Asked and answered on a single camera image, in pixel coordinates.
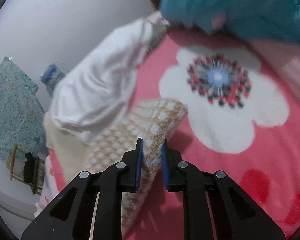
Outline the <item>lilac balloon print bedsheet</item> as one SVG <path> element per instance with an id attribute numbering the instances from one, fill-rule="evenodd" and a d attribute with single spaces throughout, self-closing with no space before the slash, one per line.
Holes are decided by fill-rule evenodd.
<path id="1" fill-rule="evenodd" d="M 38 202 L 36 202 L 36 212 L 34 213 L 34 217 L 36 218 L 46 207 L 47 205 L 57 196 L 59 193 L 55 181 L 55 176 L 52 171 L 51 159 L 48 156 L 45 159 L 45 176 L 43 183 L 43 190 L 40 195 Z"/>

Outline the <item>wooden chair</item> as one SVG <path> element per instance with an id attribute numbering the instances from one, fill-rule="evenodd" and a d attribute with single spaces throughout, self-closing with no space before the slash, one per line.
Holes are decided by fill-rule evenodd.
<path id="1" fill-rule="evenodd" d="M 25 162 L 27 161 L 25 157 L 26 153 L 28 152 L 21 150 L 18 144 L 13 146 L 12 152 L 6 160 L 6 167 L 9 169 L 10 173 L 10 181 L 17 180 L 29 186 L 33 194 L 41 195 L 45 176 L 45 161 L 40 159 L 38 156 L 33 155 L 34 157 L 39 158 L 36 178 L 32 184 L 25 183 L 23 170 Z"/>

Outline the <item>black item on chair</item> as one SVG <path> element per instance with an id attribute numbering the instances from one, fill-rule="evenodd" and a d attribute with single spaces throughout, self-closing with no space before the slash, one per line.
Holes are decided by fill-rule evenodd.
<path id="1" fill-rule="evenodd" d="M 36 178 L 37 168 L 38 168 L 38 157 L 34 157 L 31 152 L 25 154 L 27 161 L 24 165 L 23 176 L 24 182 L 32 184 Z"/>

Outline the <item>beige folded garment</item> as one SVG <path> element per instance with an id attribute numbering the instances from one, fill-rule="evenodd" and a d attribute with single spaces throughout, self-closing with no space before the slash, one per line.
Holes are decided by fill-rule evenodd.
<path id="1" fill-rule="evenodd" d="M 88 145 L 73 134 L 58 129 L 49 112 L 44 115 L 43 125 L 57 190 L 61 192 L 84 170 Z"/>

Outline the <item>teal patterned hanging cloth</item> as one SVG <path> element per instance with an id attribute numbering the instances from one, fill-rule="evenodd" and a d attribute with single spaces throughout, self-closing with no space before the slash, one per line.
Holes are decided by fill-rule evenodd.
<path id="1" fill-rule="evenodd" d="M 6 162 L 17 144 L 37 154 L 45 144 L 44 110 L 35 84 L 11 59 L 0 65 L 0 160 Z"/>

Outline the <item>pink floral blanket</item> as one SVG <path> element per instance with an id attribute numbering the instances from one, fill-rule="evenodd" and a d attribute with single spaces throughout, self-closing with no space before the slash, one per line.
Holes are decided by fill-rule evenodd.
<path id="1" fill-rule="evenodd" d="M 143 139 L 137 193 L 122 196 L 124 239 L 183 239 L 180 193 L 163 186 L 164 142 L 204 172 L 227 173 L 281 228 L 300 227 L 300 48 L 172 29 L 138 66 L 126 114 L 88 145 L 84 170 L 118 162 Z"/>

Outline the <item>white crumpled garment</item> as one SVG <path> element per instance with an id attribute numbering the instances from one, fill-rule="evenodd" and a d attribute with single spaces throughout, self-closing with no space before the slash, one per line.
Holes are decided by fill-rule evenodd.
<path id="1" fill-rule="evenodd" d="M 138 66 L 166 34 L 159 11 L 112 30 L 53 91 L 49 113 L 55 126 L 90 145 L 127 112 Z"/>

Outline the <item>blue water dispenser bottle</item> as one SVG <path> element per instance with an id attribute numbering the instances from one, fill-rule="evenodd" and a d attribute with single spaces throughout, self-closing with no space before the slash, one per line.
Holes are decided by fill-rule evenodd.
<path id="1" fill-rule="evenodd" d="M 41 74 L 40 81 L 46 85 L 47 88 L 54 90 L 63 77 L 65 77 L 65 73 L 53 63 Z"/>

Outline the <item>teal fuzzy blanket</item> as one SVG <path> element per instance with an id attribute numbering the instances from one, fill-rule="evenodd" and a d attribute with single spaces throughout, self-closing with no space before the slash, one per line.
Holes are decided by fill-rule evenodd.
<path id="1" fill-rule="evenodd" d="M 171 23 L 208 34 L 226 29 L 245 40 L 300 45 L 300 0 L 161 0 L 159 10 Z"/>

